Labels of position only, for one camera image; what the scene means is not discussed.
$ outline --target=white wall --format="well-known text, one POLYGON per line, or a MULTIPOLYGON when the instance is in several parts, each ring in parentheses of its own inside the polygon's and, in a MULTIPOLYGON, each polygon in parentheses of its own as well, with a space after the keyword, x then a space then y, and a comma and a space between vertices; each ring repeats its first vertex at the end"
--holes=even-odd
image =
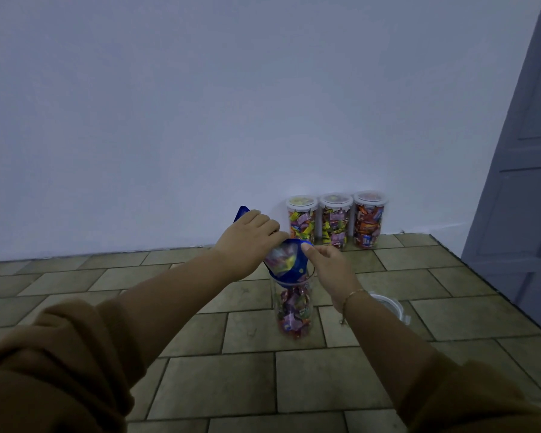
POLYGON ((541 0, 0 0, 0 260, 377 188, 460 252, 541 0))

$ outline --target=person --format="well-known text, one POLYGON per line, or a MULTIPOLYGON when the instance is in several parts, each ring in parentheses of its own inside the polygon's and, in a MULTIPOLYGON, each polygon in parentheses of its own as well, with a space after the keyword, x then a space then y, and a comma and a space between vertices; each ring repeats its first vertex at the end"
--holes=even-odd
MULTIPOLYGON (((212 249, 118 298, 63 302, 14 329, 0 342, 0 432, 124 431, 130 388, 168 342, 287 237, 252 210, 212 249)), ((420 339, 362 290, 337 249, 304 252, 411 431, 541 432, 541 409, 517 386, 485 364, 458 366, 420 339)))

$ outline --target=white lid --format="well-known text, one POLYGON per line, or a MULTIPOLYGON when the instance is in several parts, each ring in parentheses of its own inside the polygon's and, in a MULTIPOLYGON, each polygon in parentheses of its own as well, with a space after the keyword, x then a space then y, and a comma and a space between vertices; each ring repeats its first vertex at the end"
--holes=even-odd
POLYGON ((355 199, 355 203, 365 205, 367 207, 382 207, 388 202, 388 199, 384 193, 375 190, 355 193, 353 198, 355 199))
POLYGON ((318 206, 318 200, 314 196, 292 196, 287 200, 287 208, 291 211, 312 211, 316 210, 318 206))
POLYGON ((396 299, 387 298, 386 296, 375 294, 372 291, 368 292, 377 302, 380 302, 383 306, 387 307, 400 321, 406 325, 411 323, 411 316, 405 315, 405 311, 400 302, 396 299))
POLYGON ((353 196, 344 193, 329 193, 321 196, 319 202, 322 207, 332 210, 347 210, 353 206, 353 196))

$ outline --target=sleeve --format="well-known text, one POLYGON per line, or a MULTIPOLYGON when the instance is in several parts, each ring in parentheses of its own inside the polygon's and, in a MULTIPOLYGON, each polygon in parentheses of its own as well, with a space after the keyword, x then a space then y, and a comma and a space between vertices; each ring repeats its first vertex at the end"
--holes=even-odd
POLYGON ((0 342, 0 432, 123 431, 145 373, 117 301, 51 306, 0 342))
POLYGON ((541 409, 490 366, 437 353, 397 411, 410 432, 541 432, 541 409))

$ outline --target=tiled floor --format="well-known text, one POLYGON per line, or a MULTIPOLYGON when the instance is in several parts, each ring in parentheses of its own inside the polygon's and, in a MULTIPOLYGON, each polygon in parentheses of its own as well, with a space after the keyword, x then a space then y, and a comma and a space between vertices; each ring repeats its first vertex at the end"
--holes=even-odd
MULTIPOLYGON (((0 338, 47 306, 98 304, 203 251, 0 263, 0 338)), ((541 330, 432 237, 383 235, 345 255, 366 290, 401 301, 417 334, 458 363, 491 364, 541 406, 541 330)), ((270 296, 261 265, 204 306, 133 388, 129 432, 405 431, 320 284, 299 341, 279 334, 270 296)))

